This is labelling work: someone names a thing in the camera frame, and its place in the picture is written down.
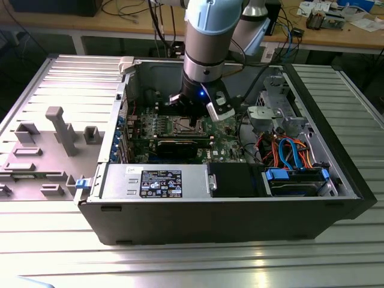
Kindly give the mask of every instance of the metal table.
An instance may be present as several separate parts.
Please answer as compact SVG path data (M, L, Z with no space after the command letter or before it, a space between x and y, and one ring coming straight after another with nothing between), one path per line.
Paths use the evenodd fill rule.
M77 129L88 125L80 118L75 121L85 109L94 115L108 114L112 102L109 96L100 95L115 94L121 81L118 62L119 58L90 56L48 59L0 125L0 158L4 159L15 141L11 132L14 123L34 111L45 111L51 102L66 105L67 111L72 109L70 120L77 123ZM379 201L359 218L337 222L313 241L105 246L70 200L0 202L2 273L24 275L58 288L384 285L382 118L377 117L363 95L328 91L331 97L327 97L316 86L329 85L329 80L346 85L340 81L342 73L315 75L311 67L305 67L296 69L303 73L306 84L312 85L310 92L317 94L324 115L339 131L353 160L360 163L358 168ZM99 96L76 97L78 104L71 105L68 95L70 87L76 85L86 85L84 91L89 89L89 93ZM61 95L52 95L49 87L62 87ZM94 101L84 105L84 97L94 97Z

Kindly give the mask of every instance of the side panel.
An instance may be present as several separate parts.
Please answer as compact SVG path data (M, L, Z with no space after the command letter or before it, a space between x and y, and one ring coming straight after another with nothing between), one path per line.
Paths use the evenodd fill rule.
M343 171L349 185L352 187L353 191L359 196L362 197L364 201L360 202L358 208L356 208L352 213L350 213L346 218L356 218L368 208L372 207L376 202L376 198L367 185L364 178L361 176L359 170L356 168L355 164L348 155L346 149L340 143L338 137L333 131L331 125L323 115L322 111L316 104L313 96L308 91L304 82L301 80L299 73L295 70L292 65L285 65L284 71L286 72L289 80L291 81L294 88L295 96L298 96L299 102L303 105L303 108L307 112L308 120L313 122L315 130L318 130L318 134L321 135L324 142L327 144L331 154L335 158L340 169ZM314 73L317 74L317 77L321 76L321 72ZM339 76L335 74L330 74L327 79L337 79Z
M79 209L104 244L177 244L314 239L359 202L84 203Z

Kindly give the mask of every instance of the table leg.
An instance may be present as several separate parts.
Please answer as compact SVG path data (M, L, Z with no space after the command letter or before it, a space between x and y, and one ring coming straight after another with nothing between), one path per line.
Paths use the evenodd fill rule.
M267 42L265 44L261 62L264 62L264 63L271 62L275 55L275 50L278 48L278 45L279 45L279 42Z
M87 55L86 47L84 45L82 36L80 34L72 34L71 37L73 41L73 46L76 50L76 54Z

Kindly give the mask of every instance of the floor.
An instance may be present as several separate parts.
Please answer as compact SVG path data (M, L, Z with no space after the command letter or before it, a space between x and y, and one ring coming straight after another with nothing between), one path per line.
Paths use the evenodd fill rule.
M48 53L75 54L71 39L64 35L32 35ZM0 34L0 119L2 119L23 89L29 83L46 58L46 54L36 45L28 35L19 35L20 44L13 47L4 41ZM155 44L151 40L128 40L117 38L86 37L86 47L90 55L133 55L133 56L156 56ZM369 75L372 59L369 55L340 54L328 52L312 52L308 58L308 51L300 51L295 59L296 63L304 63L306 59L309 64L332 64L340 66L354 83L361 87L364 78ZM365 90L367 98L375 105L380 113L384 111L384 103L380 97L383 96L384 69L372 81Z

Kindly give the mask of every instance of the warning label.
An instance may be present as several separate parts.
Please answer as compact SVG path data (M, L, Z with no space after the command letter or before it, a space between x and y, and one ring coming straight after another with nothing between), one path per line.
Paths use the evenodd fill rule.
M142 171L141 198L182 197L181 171Z

